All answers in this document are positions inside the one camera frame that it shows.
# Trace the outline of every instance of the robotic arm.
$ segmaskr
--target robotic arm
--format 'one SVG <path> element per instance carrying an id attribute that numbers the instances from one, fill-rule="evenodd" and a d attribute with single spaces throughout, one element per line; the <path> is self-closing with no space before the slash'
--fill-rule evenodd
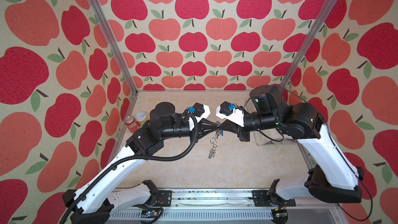
<path id="1" fill-rule="evenodd" d="M 250 141 L 250 132 L 278 128 L 283 134 L 297 139 L 312 154 L 318 165 L 299 178 L 276 179 L 261 201 L 277 206 L 294 197 L 310 197 L 329 203 L 361 202 L 358 179 L 363 169 L 354 167 L 331 138 L 322 115 L 310 104 L 288 106 L 278 87 L 263 85 L 250 92 L 256 112 L 223 102 L 216 116 L 225 118 L 221 124 L 208 121 L 210 109 L 196 103 L 184 113 L 175 113 L 169 102 L 157 104 L 150 120 L 138 129 L 117 156 L 88 184 L 64 193 L 68 207 L 60 223 L 71 216 L 73 224 L 105 223 L 110 215 L 127 207 L 156 202 L 159 190 L 150 180 L 124 191 L 112 192 L 124 178 L 145 160 L 174 161 L 184 157 L 198 139 L 217 130 L 236 133 L 242 142 Z M 191 144 L 175 157 L 154 157 L 167 138 L 190 137 Z"/>

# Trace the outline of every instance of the apple-patterned wallpaper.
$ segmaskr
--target apple-patterned wallpaper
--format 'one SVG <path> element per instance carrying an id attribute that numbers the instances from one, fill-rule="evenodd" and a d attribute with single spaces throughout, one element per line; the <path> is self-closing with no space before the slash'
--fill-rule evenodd
<path id="1" fill-rule="evenodd" d="M 131 93 L 82 2 L 0 0 L 0 224 L 58 223 L 123 125 Z"/>
<path id="2" fill-rule="evenodd" d="M 287 88 L 322 112 L 348 160 L 365 169 L 374 203 L 365 223 L 398 223 L 398 0 L 338 0 L 335 8 L 345 4 L 326 19 L 317 54 L 307 53 Z M 370 197 L 360 187 L 362 203 L 342 206 L 363 219 Z"/>
<path id="3" fill-rule="evenodd" d="M 101 4 L 139 90 L 250 90 L 280 83 L 324 1 Z M 336 6 L 327 20 L 330 28 L 341 22 L 338 12 L 345 7 L 345 1 Z M 99 27 L 94 36 L 100 46 L 107 46 Z M 319 52 L 318 42 L 308 58 L 315 59 Z"/>

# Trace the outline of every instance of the coca-cola can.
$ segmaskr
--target coca-cola can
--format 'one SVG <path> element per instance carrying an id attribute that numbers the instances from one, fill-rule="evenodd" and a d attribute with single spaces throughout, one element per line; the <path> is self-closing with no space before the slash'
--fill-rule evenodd
<path id="1" fill-rule="evenodd" d="M 131 133 L 134 133 L 136 130 L 139 129 L 138 122 L 137 122 L 137 121 L 135 120 L 135 118 L 132 117 L 132 116 L 127 116 L 127 117 L 125 118 L 125 124 L 126 124 L 126 126 L 127 126 L 127 129 L 128 129 Z"/>

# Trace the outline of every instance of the beige tabletop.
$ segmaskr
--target beige tabletop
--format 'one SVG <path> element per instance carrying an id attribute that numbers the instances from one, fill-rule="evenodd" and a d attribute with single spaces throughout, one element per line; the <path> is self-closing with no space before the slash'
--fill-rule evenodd
<path id="1" fill-rule="evenodd" d="M 174 104 L 176 112 L 196 102 L 208 105 L 210 121 L 223 120 L 215 116 L 218 105 L 224 101 L 243 105 L 249 92 L 140 92 L 132 116 L 149 112 L 160 102 Z M 125 133 L 122 145 L 131 136 Z M 146 161 L 133 171 L 119 187 L 133 187 L 144 180 L 152 180 L 162 188 L 263 188 L 273 180 L 302 175 L 308 171 L 296 144 L 258 146 L 251 134 L 251 142 L 241 142 L 236 134 L 224 132 L 217 139 L 214 158 L 209 159 L 211 148 L 209 134 L 198 141 L 184 158 L 173 162 Z M 183 152 L 189 138 L 171 138 L 156 156 L 171 157 Z"/>

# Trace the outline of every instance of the can lid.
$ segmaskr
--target can lid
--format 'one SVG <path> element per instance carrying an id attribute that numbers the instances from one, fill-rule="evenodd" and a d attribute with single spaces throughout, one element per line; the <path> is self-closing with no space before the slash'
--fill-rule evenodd
<path id="1" fill-rule="evenodd" d="M 126 124 L 130 124 L 130 123 L 132 123 L 134 121 L 134 118 L 132 117 L 132 116 L 127 116 L 126 118 L 125 118 L 125 123 Z"/>
<path id="2" fill-rule="evenodd" d="M 147 118 L 147 114 L 146 114 L 145 112 L 139 112 L 139 113 L 137 113 L 137 114 L 135 115 L 135 119 L 136 119 L 138 122 L 141 122 L 141 121 L 145 120 L 146 118 Z"/>

